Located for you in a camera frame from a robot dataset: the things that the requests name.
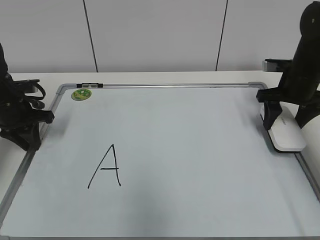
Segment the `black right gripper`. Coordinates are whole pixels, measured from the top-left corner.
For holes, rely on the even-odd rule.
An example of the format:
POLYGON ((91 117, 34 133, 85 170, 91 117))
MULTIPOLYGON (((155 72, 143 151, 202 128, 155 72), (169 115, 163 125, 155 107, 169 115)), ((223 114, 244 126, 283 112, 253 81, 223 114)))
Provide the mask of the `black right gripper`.
POLYGON ((302 129, 308 122, 320 115, 319 82, 311 85, 294 86, 292 89, 273 87, 260 89, 256 94, 259 103, 264 102, 263 126, 270 130, 282 113, 280 102, 299 105, 295 120, 302 129))

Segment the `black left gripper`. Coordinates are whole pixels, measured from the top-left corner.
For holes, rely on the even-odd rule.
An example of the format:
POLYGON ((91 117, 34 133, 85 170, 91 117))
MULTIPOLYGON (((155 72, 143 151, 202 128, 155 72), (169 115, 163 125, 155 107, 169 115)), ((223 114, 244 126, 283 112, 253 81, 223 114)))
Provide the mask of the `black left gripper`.
POLYGON ((22 128, 20 135, 16 132, 1 131, 0 136, 25 151, 38 150, 41 146, 39 124, 51 124, 55 118, 51 110, 43 110, 45 104, 36 99, 0 100, 0 128, 13 130, 22 128))

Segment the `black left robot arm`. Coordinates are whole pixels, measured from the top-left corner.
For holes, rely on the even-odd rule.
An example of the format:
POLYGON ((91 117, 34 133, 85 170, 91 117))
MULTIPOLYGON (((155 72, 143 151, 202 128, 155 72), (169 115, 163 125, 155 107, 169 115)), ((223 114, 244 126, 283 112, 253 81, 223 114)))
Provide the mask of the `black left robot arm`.
POLYGON ((54 114, 44 110, 46 92, 38 79, 14 81, 0 49, 0 136, 23 150, 41 146, 39 123, 51 124, 54 114))

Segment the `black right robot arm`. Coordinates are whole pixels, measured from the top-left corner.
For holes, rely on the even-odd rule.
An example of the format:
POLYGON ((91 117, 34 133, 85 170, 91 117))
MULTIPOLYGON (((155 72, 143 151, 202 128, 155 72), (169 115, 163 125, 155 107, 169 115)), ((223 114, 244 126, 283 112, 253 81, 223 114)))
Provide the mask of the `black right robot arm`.
MULTIPOLYGON (((306 147, 302 128, 320 114, 320 3, 303 11, 301 38, 292 59, 266 59, 266 72, 279 72, 277 87, 260 89, 261 118, 273 147, 279 152, 301 152, 306 147)), ((14 81, 4 58, 0 60, 0 136, 23 150, 38 150, 39 124, 50 124, 54 114, 45 110, 37 79, 14 81)))

